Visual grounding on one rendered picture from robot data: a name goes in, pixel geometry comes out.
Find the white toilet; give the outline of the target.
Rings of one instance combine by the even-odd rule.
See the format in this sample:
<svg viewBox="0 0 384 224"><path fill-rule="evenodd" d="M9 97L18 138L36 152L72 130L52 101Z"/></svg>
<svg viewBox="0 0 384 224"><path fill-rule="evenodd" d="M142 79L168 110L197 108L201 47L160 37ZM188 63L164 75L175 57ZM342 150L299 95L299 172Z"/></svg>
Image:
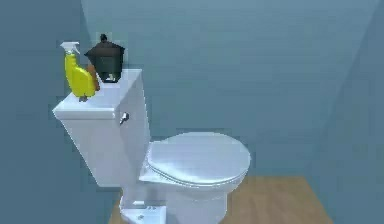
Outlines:
<svg viewBox="0 0 384 224"><path fill-rule="evenodd" d="M96 183L121 188L124 224L220 224L251 163L247 147L222 133L152 140L139 69L85 102L68 95L53 113Z"/></svg>

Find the black lantern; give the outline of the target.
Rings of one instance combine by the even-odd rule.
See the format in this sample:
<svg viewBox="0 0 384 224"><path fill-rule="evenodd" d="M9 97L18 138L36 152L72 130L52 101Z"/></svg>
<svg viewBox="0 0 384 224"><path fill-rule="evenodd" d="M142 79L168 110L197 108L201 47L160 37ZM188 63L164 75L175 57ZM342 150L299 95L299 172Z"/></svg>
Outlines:
<svg viewBox="0 0 384 224"><path fill-rule="evenodd" d="M125 48L108 40L105 33L85 56L94 66L103 83L117 83L121 78Z"/></svg>

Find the yellow spray bottle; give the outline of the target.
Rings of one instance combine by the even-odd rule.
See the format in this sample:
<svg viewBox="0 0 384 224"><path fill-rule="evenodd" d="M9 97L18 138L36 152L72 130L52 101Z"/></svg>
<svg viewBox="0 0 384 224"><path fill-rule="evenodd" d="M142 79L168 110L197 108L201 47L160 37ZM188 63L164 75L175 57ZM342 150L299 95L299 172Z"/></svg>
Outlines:
<svg viewBox="0 0 384 224"><path fill-rule="evenodd" d="M64 69L68 85L80 102L86 102L89 97L95 95L96 86L91 73L78 64L78 45L77 41L64 41L60 44L65 51Z"/></svg>

